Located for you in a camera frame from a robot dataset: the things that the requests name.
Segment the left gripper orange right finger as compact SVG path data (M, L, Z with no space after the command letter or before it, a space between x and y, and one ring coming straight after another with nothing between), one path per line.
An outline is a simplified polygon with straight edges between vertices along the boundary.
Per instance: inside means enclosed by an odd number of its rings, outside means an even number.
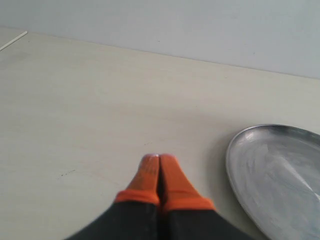
M164 239L250 239L249 235L219 215L213 202L194 188L173 155L161 154L159 162L163 186Z

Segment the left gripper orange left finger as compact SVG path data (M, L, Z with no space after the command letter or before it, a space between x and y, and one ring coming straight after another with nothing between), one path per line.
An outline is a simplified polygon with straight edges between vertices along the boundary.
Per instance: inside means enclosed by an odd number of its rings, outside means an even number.
M135 176L126 189L117 193L112 205L68 239L156 240L159 169L159 155L143 156Z

